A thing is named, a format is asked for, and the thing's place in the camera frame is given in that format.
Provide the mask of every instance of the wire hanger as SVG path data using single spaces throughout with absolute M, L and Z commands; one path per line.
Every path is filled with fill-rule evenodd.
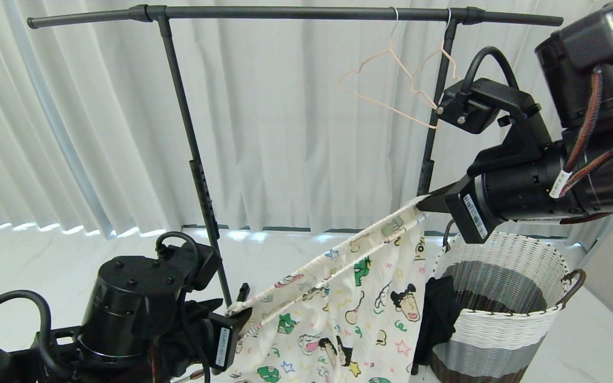
M 436 104 L 434 102 L 434 100 L 432 99 L 432 97 L 430 97 L 428 94 L 426 94 L 425 92 L 423 92 L 422 90 L 416 90 L 415 87 L 413 86 L 413 80 L 416 77 L 416 75 L 421 72 L 421 70 L 423 70 L 423 67 L 425 65 L 425 63 L 428 61 L 429 58 L 431 58 L 432 56 L 434 56 L 436 53 L 442 53 L 444 54 L 451 63 L 453 63 L 453 79 L 460 79 L 457 75 L 455 75 L 455 61 L 453 60 L 453 58 L 451 57 L 450 54 L 448 54 L 448 52 L 446 52 L 443 49 L 443 38 L 441 39 L 441 46 L 439 49 L 437 49 L 436 51 L 433 51 L 433 53 L 431 53 L 429 56 L 427 56 L 427 58 L 424 59 L 423 63 L 421 64 L 421 66 L 419 66 L 419 68 L 416 69 L 416 71 L 411 75 L 411 73 L 409 72 L 409 70 L 407 70 L 407 68 L 403 65 L 403 63 L 401 62 L 401 59 L 399 59 L 399 57 L 396 55 L 396 53 L 394 52 L 394 48 L 392 48 L 393 45 L 393 41 L 392 41 L 392 37 L 394 37 L 394 31 L 396 31 L 396 27 L 399 24 L 399 10 L 396 9 L 396 7 L 391 7 L 394 12 L 396 13 L 396 22 L 394 24 L 394 27 L 392 28 L 392 32 L 390 32 L 390 43 L 389 43 L 389 47 L 387 48 L 386 51 L 383 51 L 381 53 L 378 54 L 374 54 L 373 56 L 370 56 L 369 58 L 367 58 L 366 60 L 364 60 L 361 65 L 358 67 L 358 69 L 353 69 L 348 71 L 347 73 L 345 73 L 340 80 L 337 83 L 337 87 L 338 89 L 342 90 L 343 92 L 346 92 L 348 94 L 351 95 L 355 95 L 356 97 L 359 97 L 361 99 L 365 99 L 368 102 L 373 102 L 374 104 L 378 104 L 379 106 L 383 106 L 386 107 L 387 109 L 389 109 L 392 112 L 395 112 L 397 114 L 400 114 L 401 116 L 406 117 L 407 119 L 410 119 L 411 121 L 415 121 L 418 124 L 422 124 L 423 126 L 427 126 L 428 128 L 431 129 L 436 129 L 436 126 L 431 126 L 428 123 L 425 123 L 421 120 L 416 119 L 415 117 L 409 116 L 408 114 L 399 111 L 398 109 L 395 109 L 394 107 L 391 107 L 387 104 L 384 104 L 380 101 L 377 101 L 376 99 L 372 99 L 370 97 L 365 97 L 364 95 L 360 95 L 360 94 L 356 94 L 355 92 L 352 92 L 351 90 L 345 89 L 342 86 L 342 81 L 347 78 L 349 75 L 356 73 L 356 74 L 360 74 L 361 71 L 363 70 L 363 67 L 367 64 L 370 63 L 370 61 L 377 59 L 379 57 L 384 56 L 385 54 L 391 54 L 391 56 L 394 58 L 394 61 L 396 61 L 396 63 L 401 67 L 401 69 L 403 70 L 404 73 L 406 73 L 406 76 L 409 78 L 410 80 L 410 90 L 414 95 L 422 95 L 424 96 L 420 98 L 420 101 L 424 102 L 425 104 L 427 104 L 429 107 L 431 107 L 431 109 L 436 109 Z M 451 10 L 450 8 L 448 8 L 448 20 L 446 22 L 446 29 L 448 29 L 448 24 L 451 21 Z

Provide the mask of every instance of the white floor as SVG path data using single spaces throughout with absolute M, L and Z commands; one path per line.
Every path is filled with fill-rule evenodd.
M 203 230 L 190 230 L 205 242 Z M 225 231 L 220 240 L 226 273 L 233 295 L 244 281 L 255 293 L 321 254 L 348 235 Z M 32 289 L 46 297 L 53 313 L 53 327 L 80 324 L 98 267 L 117 255 L 148 255 L 155 237 L 105 240 L 83 232 L 64 235 L 58 229 L 37 228 L 13 232 L 0 230 L 0 293 Z M 569 266 L 578 264 L 578 247 L 563 248 Z M 436 254 L 440 240 L 428 240 L 429 254 Z M 221 297 L 218 281 L 195 298 Z M 27 348 L 39 326 L 36 308 L 11 301 L 0 307 L 0 347 L 7 351 Z M 434 382 L 432 371 L 421 369 L 411 381 Z M 586 289 L 581 289 L 555 320 L 523 380 L 613 383 L 613 314 Z

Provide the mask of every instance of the clothes rack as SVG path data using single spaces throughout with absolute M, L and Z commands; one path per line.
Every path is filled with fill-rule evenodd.
M 190 171 L 193 174 L 197 198 L 200 202 L 202 215 L 207 229 L 210 245 L 219 252 L 219 226 L 214 217 L 212 199 L 210 199 L 207 181 L 205 180 L 200 151 L 195 140 L 195 131 L 190 111 L 186 101 L 186 94 L 181 80 L 181 73 L 177 62 L 177 53 L 172 40 L 170 19 L 299 19 L 299 20 L 401 20 L 401 21 L 447 21 L 444 34 L 443 48 L 451 53 L 455 32 L 458 24 L 471 25 L 481 22 L 503 22 L 509 24 L 529 24 L 558 27 L 564 21 L 562 17 L 551 15 L 515 14 L 503 12 L 487 12 L 476 7 L 433 9 L 433 8 L 392 8 L 392 7 L 260 7 L 260 6 L 191 6 L 168 7 L 167 5 L 136 5 L 127 10 L 112 10 L 105 12 L 87 12 L 82 14 L 53 15 L 41 18 L 27 19 L 27 25 L 32 29 L 55 27 L 59 25 L 83 24 L 88 22 L 104 22 L 117 20 L 136 20 L 141 22 L 157 22 L 160 26 L 160 35 L 163 39 L 167 54 L 173 85 L 177 93 L 177 100 L 184 128 L 193 159 L 189 161 Z M 446 84 L 449 60 L 441 56 L 440 68 L 436 80 L 434 102 L 441 101 L 441 94 Z M 430 125 L 436 126 L 438 118 L 436 112 L 430 115 Z M 429 129 L 423 154 L 423 164 L 418 184 L 418 195 L 429 191 L 430 180 L 434 168 L 432 148 L 434 146 L 436 129 Z M 226 305 L 230 305 L 231 293 L 228 288 L 226 272 L 223 264 L 217 272 L 221 282 L 221 289 Z M 246 296 L 246 288 L 241 289 L 241 298 Z

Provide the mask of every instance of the black garment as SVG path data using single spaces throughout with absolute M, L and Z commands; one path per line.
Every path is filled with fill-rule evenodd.
M 425 284 L 423 321 L 413 357 L 413 370 L 417 371 L 418 364 L 427 366 L 430 363 L 432 347 L 451 339 L 455 332 L 453 324 L 458 319 L 460 310 L 462 305 L 453 290 L 453 276 L 430 278 Z

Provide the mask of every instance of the white wicker basket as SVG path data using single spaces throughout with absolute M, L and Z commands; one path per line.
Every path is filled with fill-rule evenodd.
M 430 366 L 444 383 L 520 381 L 552 320 L 585 280 L 584 271 L 569 272 L 554 247 L 500 232 L 483 245 L 460 235 L 445 242 L 431 276 L 453 276 L 467 307 L 451 340 L 433 348 Z

